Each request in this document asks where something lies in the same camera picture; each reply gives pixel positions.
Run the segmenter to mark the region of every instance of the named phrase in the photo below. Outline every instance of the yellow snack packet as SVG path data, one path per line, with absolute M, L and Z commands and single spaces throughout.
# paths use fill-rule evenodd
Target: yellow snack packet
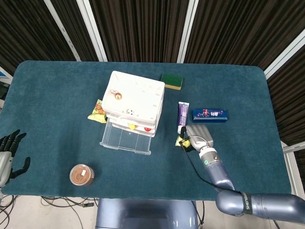
M 106 123 L 106 112 L 102 108 L 102 101 L 100 99 L 97 100 L 95 108 L 92 111 L 92 114 L 88 116 L 88 119 Z

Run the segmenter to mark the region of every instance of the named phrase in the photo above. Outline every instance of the green sponge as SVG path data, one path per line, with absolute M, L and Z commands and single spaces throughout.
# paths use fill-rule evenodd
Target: green sponge
M 162 74 L 161 81 L 165 83 L 166 88 L 181 90 L 183 77 L 173 74 Z

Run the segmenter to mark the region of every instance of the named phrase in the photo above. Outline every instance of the toothpaste tube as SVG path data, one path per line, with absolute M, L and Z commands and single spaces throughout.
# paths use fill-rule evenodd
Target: toothpaste tube
M 186 125 L 187 113 L 189 110 L 189 103 L 178 102 L 178 133 L 181 133 L 181 128 Z
M 194 109 L 193 123 L 224 123 L 228 120 L 227 111 L 223 109 Z

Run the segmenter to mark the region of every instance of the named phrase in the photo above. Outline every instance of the round container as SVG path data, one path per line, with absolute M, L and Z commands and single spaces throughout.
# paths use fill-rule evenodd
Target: round container
M 70 181 L 78 186 L 89 185 L 94 178 L 94 171 L 87 165 L 79 164 L 74 166 L 70 172 Z

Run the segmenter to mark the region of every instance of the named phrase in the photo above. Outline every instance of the floor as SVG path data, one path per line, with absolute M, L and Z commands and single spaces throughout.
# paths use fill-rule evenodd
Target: floor
M 76 202 L 81 202 L 81 198 L 72 198 Z M 7 204 L 10 197 L 5 198 L 2 205 Z M 213 201 L 205 201 L 204 229 L 276 229 L 273 221 L 259 219 L 253 216 L 233 217 L 221 213 Z M 67 205 L 62 200 L 54 201 L 57 205 Z M 199 214 L 202 215 L 202 202 L 197 201 Z M 79 207 L 74 209 L 80 216 L 84 229 L 94 229 L 96 221 L 97 207 Z M 5 218 L 0 214 L 0 222 Z M 305 229 L 304 225 L 278 222 L 281 229 Z M 6 222 L 0 225 L 3 229 Z M 10 223 L 7 229 L 81 229 L 80 221 L 71 208 L 57 208 L 53 206 L 43 206 L 41 197 L 20 196 L 16 199 L 15 207 L 10 214 Z

